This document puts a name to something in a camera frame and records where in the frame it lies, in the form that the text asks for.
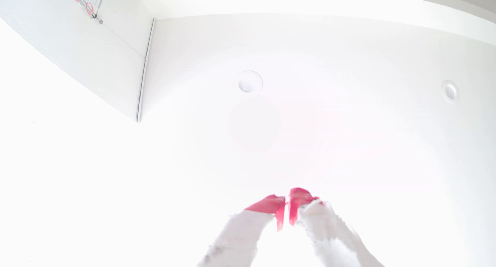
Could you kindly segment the gripper finger with red tape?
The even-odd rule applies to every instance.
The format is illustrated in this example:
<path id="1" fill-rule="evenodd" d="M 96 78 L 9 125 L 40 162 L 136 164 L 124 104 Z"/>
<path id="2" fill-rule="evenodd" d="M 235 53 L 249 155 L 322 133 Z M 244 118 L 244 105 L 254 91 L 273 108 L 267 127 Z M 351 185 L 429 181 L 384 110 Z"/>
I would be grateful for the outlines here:
<path id="1" fill-rule="evenodd" d="M 330 202 L 306 189 L 289 192 L 289 224 L 305 231 L 323 266 L 383 266 Z"/>
<path id="2" fill-rule="evenodd" d="M 198 266 L 251 266 L 265 228 L 276 221 L 282 230 L 285 207 L 285 196 L 272 194 L 231 216 Z"/>

